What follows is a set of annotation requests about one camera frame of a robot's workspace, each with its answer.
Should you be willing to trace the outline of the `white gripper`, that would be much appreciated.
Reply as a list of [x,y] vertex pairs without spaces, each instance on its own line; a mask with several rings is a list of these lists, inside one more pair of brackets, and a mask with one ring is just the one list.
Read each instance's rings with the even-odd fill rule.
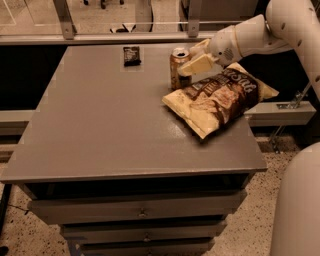
[[181,76],[209,71],[216,62],[227,66],[242,59],[236,38],[236,27],[233,25],[218,31],[211,40],[205,39],[195,44],[189,52],[193,58],[178,68]]

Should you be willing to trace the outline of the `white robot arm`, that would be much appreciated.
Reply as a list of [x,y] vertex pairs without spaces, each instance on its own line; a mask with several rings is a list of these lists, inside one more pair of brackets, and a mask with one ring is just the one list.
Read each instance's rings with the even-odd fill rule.
[[[284,46],[297,54],[320,97],[320,23],[311,0],[270,0],[266,13],[217,32],[191,48],[183,76]],[[320,256],[320,143],[289,163],[278,192],[270,256]]]

